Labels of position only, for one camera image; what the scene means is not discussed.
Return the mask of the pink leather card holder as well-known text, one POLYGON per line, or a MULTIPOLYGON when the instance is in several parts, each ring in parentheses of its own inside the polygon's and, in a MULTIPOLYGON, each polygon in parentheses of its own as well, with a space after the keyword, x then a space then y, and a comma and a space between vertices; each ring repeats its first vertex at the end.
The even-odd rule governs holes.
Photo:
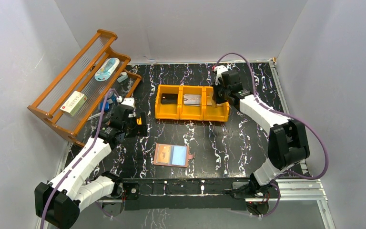
POLYGON ((168 144, 156 144, 153 164, 157 166, 169 166, 169 167, 188 167, 189 160, 195 158, 195 154, 190 154, 188 146, 178 146, 178 145, 170 145, 172 146, 171 152, 171 160, 168 164, 160 164, 156 162, 157 151, 159 145, 168 145, 168 144))

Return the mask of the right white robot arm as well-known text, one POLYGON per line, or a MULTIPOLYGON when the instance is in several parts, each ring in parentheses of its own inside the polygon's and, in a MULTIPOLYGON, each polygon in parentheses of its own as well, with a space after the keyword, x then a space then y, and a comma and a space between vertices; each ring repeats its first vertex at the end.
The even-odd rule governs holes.
POLYGON ((243 88, 240 75, 219 65, 213 68, 213 102, 228 102, 249 116, 268 133, 267 159, 250 175, 250 193, 260 198, 268 191, 269 183, 293 165, 310 155, 305 125, 277 113, 257 95, 243 88))

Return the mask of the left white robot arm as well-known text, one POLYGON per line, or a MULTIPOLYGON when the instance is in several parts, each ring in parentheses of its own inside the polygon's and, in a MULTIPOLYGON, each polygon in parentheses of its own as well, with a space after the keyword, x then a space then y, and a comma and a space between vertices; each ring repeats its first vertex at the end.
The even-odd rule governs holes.
POLYGON ((92 181, 88 178, 125 138, 146 134, 146 114, 136 115, 134 98, 124 98, 114 105, 109 118, 99 120, 95 133, 68 166, 52 180, 36 186, 35 210, 41 218, 40 228, 47 222, 69 229, 85 208, 102 197, 124 197, 126 191, 119 175, 105 171, 92 181))

